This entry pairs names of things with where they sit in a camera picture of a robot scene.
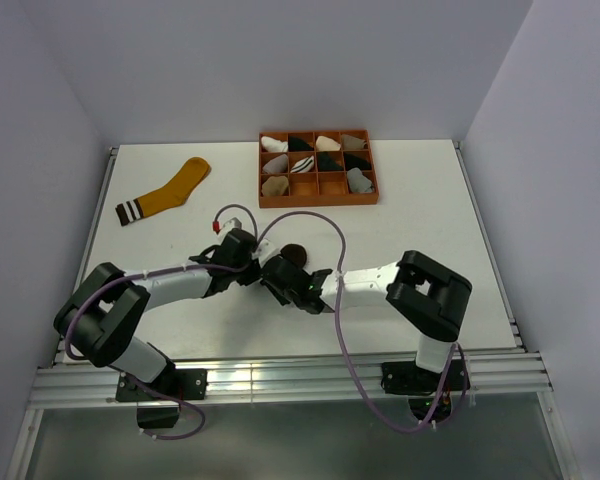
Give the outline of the dark brown sock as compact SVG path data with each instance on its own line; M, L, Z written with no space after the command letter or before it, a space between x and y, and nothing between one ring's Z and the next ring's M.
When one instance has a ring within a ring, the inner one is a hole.
M298 268L304 268L307 264L307 252L302 245L287 244L281 248L280 254Z

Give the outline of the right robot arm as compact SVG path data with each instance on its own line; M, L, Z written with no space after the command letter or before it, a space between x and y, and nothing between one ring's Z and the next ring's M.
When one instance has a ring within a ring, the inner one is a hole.
M419 332L412 370L415 383L426 390L447 377L447 359L473 289L467 278L415 250L395 263L346 273L308 273L276 255L262 268L261 283L281 304L313 315L392 307Z

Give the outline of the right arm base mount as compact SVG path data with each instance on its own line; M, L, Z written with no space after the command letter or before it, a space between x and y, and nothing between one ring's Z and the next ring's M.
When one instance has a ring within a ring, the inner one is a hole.
M451 361L431 425L450 419L466 399L471 382L465 367L462 360ZM414 361L384 362L381 373L380 386L384 393L407 396L411 414L422 421L433 404L442 374L417 367Z

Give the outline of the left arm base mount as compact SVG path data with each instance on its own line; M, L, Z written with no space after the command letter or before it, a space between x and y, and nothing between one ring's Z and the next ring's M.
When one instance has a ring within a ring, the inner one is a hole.
M121 373L115 394L118 403L137 404L136 423L146 435L160 440L179 440L201 432L206 415L193 401L205 399L208 371L203 368L175 368L151 383L142 383ZM189 432L175 433L174 428L186 413L194 413L198 425Z

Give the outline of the grey sock black stripes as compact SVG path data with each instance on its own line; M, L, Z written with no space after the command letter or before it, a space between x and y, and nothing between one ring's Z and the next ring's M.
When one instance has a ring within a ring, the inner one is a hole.
M355 167L347 171L347 182L352 194L370 194L375 192L373 182Z

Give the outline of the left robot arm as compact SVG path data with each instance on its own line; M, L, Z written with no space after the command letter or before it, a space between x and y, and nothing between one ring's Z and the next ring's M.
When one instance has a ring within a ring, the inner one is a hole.
M254 235L233 228L220 244L180 265L129 273L104 262L61 307L53 326L64 337L72 358L130 374L150 398L163 399L175 386L173 362L135 337L144 313L182 300L212 297L234 282L254 282L259 275L253 258L256 246Z

